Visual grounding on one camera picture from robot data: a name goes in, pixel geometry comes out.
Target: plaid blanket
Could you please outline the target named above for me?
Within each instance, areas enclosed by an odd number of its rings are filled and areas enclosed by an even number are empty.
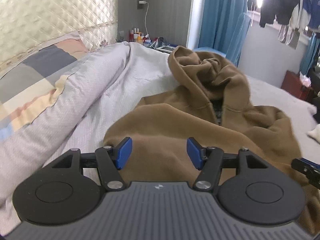
[[[54,105],[88,52],[80,39],[66,39],[0,72],[0,142]]]

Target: blue shirt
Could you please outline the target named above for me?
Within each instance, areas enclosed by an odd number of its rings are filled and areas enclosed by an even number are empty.
[[[320,0],[304,0],[303,8],[311,15],[309,27],[320,28]]]

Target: quilted wall panel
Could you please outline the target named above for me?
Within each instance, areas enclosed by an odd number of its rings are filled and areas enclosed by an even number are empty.
[[[0,69],[35,46],[79,30],[89,50],[116,42],[118,0],[0,0]]]

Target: white cloth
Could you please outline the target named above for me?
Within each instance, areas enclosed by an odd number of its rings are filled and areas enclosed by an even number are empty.
[[[299,10],[299,5],[297,5],[292,12],[289,25],[293,30],[297,28],[300,33],[303,33],[306,26],[308,26],[310,19],[311,15],[303,8],[302,10]]]
[[[318,143],[320,143],[320,124],[316,126],[312,131],[307,133],[308,136],[315,139]]]

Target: white charging cable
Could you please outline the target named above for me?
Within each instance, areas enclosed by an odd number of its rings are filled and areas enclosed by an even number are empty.
[[[151,40],[150,38],[150,35],[148,33],[148,29],[147,29],[147,15],[148,15],[148,10],[149,10],[149,3],[147,1],[139,1],[139,4],[147,4],[148,7],[147,7],[147,11],[146,11],[146,16],[144,17],[144,27],[146,28],[146,32],[147,32],[147,35],[148,35],[148,39]]]

